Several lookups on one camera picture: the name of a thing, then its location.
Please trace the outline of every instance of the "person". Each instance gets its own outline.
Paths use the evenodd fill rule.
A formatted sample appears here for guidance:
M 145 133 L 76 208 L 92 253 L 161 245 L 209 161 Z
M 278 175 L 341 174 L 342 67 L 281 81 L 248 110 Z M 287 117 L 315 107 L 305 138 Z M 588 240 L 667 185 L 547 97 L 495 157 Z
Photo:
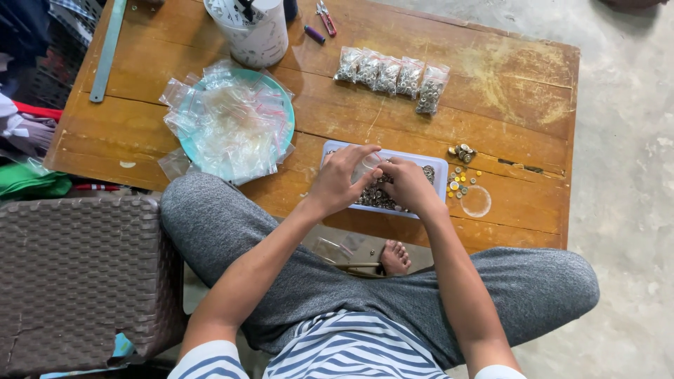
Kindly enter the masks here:
M 280 224 L 212 175 L 186 175 L 167 187 L 164 228 L 211 287 L 191 315 L 169 378 L 247 378 L 235 346 L 241 328 L 253 349 L 275 355 L 269 379 L 442 379 L 443 370 L 463 363 L 472 379 L 522 379 L 510 347 L 596 305 L 594 271 L 575 253 L 495 247 L 469 256 L 443 199 L 410 161 L 391 158 L 352 184 L 356 163 L 380 149 L 350 145 L 327 155 Z M 434 266 L 358 279 L 300 245 L 382 173 L 394 178 L 383 189 L 423 223 Z M 406 271 L 400 250 L 389 269 Z

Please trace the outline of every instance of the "bare foot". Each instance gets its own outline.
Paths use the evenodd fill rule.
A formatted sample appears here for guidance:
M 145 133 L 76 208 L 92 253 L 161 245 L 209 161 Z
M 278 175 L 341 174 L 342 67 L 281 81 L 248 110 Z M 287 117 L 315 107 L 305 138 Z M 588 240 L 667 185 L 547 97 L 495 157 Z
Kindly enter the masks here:
M 408 257 L 402 243 L 389 239 L 381 251 L 381 265 L 388 276 L 407 275 L 407 269 L 412 265 L 412 261 Z

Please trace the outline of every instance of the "teal plate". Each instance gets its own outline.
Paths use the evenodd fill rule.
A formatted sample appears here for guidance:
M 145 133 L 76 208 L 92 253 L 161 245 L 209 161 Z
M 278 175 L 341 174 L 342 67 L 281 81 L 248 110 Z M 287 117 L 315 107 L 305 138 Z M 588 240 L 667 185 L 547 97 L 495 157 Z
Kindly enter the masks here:
M 267 84 L 269 87 L 275 90 L 281 91 L 281 97 L 283 99 L 283 110 L 286 113 L 286 123 L 291 127 L 290 133 L 288 133 L 288 138 L 282 142 L 282 148 L 287 149 L 288 146 L 290 146 L 290 140 L 292 140 L 293 132 L 295 131 L 295 112 L 293 111 L 293 105 L 290 103 L 290 98 L 288 97 L 288 94 L 272 78 L 265 76 L 257 71 L 252 71 L 250 69 L 232 69 L 232 72 L 234 74 L 234 77 L 248 80 L 250 82 L 256 82 L 260 80 L 260 77 L 262 77 L 263 83 Z M 204 87 L 204 83 L 199 82 L 198 84 L 196 84 L 196 86 Z M 187 104 L 187 101 L 185 101 L 181 105 L 181 109 L 184 109 L 185 107 L 188 106 L 189 105 Z M 180 140 L 180 145 L 183 147 L 185 154 L 192 160 L 192 162 L 194 162 L 194 164 L 200 167 L 201 165 L 200 162 L 198 161 L 197 146 L 192 140 L 191 136 L 179 136 L 178 139 Z M 221 169 L 223 170 L 222 172 L 223 177 L 233 177 L 234 174 L 229 172 L 231 168 L 222 167 Z

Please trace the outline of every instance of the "bag of metal buttons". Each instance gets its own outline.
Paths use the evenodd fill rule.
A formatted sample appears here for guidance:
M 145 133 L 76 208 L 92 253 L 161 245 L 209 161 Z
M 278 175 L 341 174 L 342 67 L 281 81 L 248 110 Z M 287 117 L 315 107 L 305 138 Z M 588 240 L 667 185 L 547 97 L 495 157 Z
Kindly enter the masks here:
M 421 73 L 423 73 L 423 66 L 424 62 L 419 59 L 403 57 L 396 93 L 417 98 L 419 78 L 421 78 Z
M 426 64 L 426 71 L 424 71 L 419 88 L 420 99 L 417 105 L 417 113 L 428 113 L 431 116 L 437 113 L 440 95 L 442 95 L 449 80 L 449 67 L 431 62 Z
M 356 73 L 358 72 L 358 63 L 362 58 L 362 50 L 357 47 L 343 46 L 342 53 L 339 57 L 339 68 L 332 79 L 355 83 Z
M 363 48 L 363 58 L 358 64 L 356 83 L 365 83 L 371 90 L 374 90 L 377 74 L 379 74 L 379 67 L 381 66 L 381 60 L 383 58 L 384 56 L 382 54 L 372 51 L 367 47 Z
M 375 82 L 375 91 L 396 94 L 396 80 L 402 68 L 402 61 L 394 57 L 384 57 L 379 64 L 379 76 Z

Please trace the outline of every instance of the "shirt sleeve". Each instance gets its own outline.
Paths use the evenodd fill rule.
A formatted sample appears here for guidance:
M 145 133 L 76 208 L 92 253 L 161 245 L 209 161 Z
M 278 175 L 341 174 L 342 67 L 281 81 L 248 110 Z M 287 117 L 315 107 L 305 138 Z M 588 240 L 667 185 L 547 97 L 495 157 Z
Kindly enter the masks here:
M 249 379 L 236 345 L 229 341 L 210 341 L 195 347 L 168 376 L 168 379 Z
M 526 379 L 526 377 L 514 368 L 491 365 L 480 370 L 475 379 Z

